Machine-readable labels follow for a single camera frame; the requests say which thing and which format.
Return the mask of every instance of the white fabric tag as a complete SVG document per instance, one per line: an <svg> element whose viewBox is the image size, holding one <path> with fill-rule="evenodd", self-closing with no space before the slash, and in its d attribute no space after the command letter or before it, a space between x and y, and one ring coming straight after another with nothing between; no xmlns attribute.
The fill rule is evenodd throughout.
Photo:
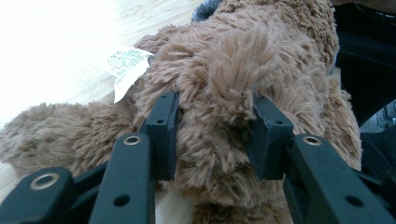
<svg viewBox="0 0 396 224"><path fill-rule="evenodd" d="M107 59L106 70L117 78L114 83L114 104L149 68L150 55L153 54L142 49L123 48Z"/></svg>

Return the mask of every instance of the light wood grain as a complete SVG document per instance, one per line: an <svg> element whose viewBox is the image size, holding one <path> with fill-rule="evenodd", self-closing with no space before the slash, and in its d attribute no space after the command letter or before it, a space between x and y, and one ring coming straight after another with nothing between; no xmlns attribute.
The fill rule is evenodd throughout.
<svg viewBox="0 0 396 224"><path fill-rule="evenodd" d="M165 25L190 22L201 2L1 1L0 129L31 105L110 100L115 78L102 66L108 53ZM0 202L18 182L0 163ZM188 223L191 209L176 192L157 193L157 223Z"/></svg>

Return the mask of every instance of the fluffy brown fur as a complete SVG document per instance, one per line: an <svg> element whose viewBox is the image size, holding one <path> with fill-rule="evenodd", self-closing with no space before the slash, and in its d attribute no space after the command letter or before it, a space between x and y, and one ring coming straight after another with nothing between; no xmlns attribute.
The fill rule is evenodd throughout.
<svg viewBox="0 0 396 224"><path fill-rule="evenodd" d="M156 54L115 105L39 105L0 132L2 161L20 175L46 166L81 174L136 132L156 99L180 93L176 188L198 205L195 223L289 223L281 181L260 181L244 149L253 98L270 98L294 133L327 138L360 169L359 129L339 80L328 0L225 0L207 21L162 28L137 48Z"/></svg>

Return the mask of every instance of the screw hole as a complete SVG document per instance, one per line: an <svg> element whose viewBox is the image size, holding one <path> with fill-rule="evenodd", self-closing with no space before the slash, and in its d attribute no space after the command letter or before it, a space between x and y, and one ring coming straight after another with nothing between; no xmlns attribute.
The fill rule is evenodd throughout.
<svg viewBox="0 0 396 224"><path fill-rule="evenodd" d="M359 198L357 198L357 197L355 197L355 196L347 195L347 196L346 196L346 200L347 200L350 204L352 204L353 206L356 206L356 207L363 207L363 202L362 202Z"/></svg>
<svg viewBox="0 0 396 224"><path fill-rule="evenodd" d="M132 145L138 144L140 141L141 141L141 138L140 138L140 137L138 137L138 136L131 136L131 137L125 138L125 139L123 140L123 143L124 143L125 145L130 145L130 146L132 146Z"/></svg>
<svg viewBox="0 0 396 224"><path fill-rule="evenodd" d="M321 145L321 141L319 139L317 139L316 137L307 136L307 137L303 138L303 141L305 141L307 144L309 144L311 146L320 146Z"/></svg>
<svg viewBox="0 0 396 224"><path fill-rule="evenodd" d="M30 188L34 190L46 189L54 185L59 179L56 173L44 174L36 177L30 184Z"/></svg>
<svg viewBox="0 0 396 224"><path fill-rule="evenodd" d="M117 207L123 207L125 206L129 201L131 201L131 198L129 197L129 195L123 194L119 197L117 197L114 200L114 205L116 205Z"/></svg>

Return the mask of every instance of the black plastic part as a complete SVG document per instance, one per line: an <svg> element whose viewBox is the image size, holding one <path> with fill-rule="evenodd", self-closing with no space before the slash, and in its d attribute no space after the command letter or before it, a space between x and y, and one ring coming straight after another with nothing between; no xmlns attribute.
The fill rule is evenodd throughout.
<svg viewBox="0 0 396 224"><path fill-rule="evenodd" d="M107 162L75 178L77 198L67 213L65 223L88 223L106 167Z"/></svg>
<svg viewBox="0 0 396 224"><path fill-rule="evenodd" d="M154 223L154 191L149 138L125 134L115 143L89 223Z"/></svg>
<svg viewBox="0 0 396 224"><path fill-rule="evenodd" d="M75 197L73 178L67 169L39 170L26 176L5 198L0 223L63 223Z"/></svg>
<svg viewBox="0 0 396 224"><path fill-rule="evenodd" d="M178 94L161 95L146 120L146 132L153 145L153 175L156 180L175 179Z"/></svg>
<svg viewBox="0 0 396 224"><path fill-rule="evenodd" d="M283 179L282 150L291 144L293 124L263 96L255 99L254 112L257 119L250 125L251 135L246 145L250 164L259 179Z"/></svg>
<svg viewBox="0 0 396 224"><path fill-rule="evenodd" d="M297 135L287 152L284 191L294 223L394 223L324 138Z"/></svg>

